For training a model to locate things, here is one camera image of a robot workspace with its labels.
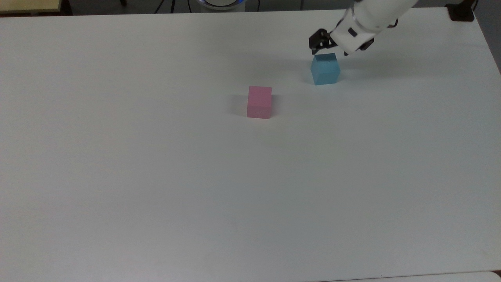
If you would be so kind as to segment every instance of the black cable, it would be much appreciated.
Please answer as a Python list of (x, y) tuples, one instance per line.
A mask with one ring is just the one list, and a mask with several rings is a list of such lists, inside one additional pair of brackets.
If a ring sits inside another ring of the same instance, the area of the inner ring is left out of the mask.
[(163, 4), (163, 2), (164, 2), (164, 1), (165, 1), (165, 0), (162, 0), (162, 1), (160, 2), (160, 5), (158, 5), (158, 7), (157, 7), (157, 9), (155, 10), (155, 13), (154, 13), (154, 14), (156, 14), (156, 13), (158, 12), (158, 10), (160, 9), (160, 7), (162, 7), (162, 4)]
[(388, 26), (388, 28), (389, 28), (389, 29), (392, 29), (392, 28), (394, 28), (395, 26), (397, 26), (397, 24), (398, 24), (398, 19), (396, 19), (396, 20), (395, 20), (395, 23), (394, 23), (393, 25)]
[(174, 13), (174, 6), (176, 5), (176, 0), (172, 0), (172, 4), (170, 5), (170, 13)]

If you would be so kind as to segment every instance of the white table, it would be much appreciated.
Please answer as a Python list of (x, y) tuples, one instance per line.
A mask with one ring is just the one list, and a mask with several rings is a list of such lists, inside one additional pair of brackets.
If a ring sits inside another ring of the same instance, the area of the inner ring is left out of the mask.
[[(501, 76), (412, 9), (314, 86), (343, 11), (0, 19), (1, 281), (501, 269)], [(249, 85), (274, 115), (245, 117)]]

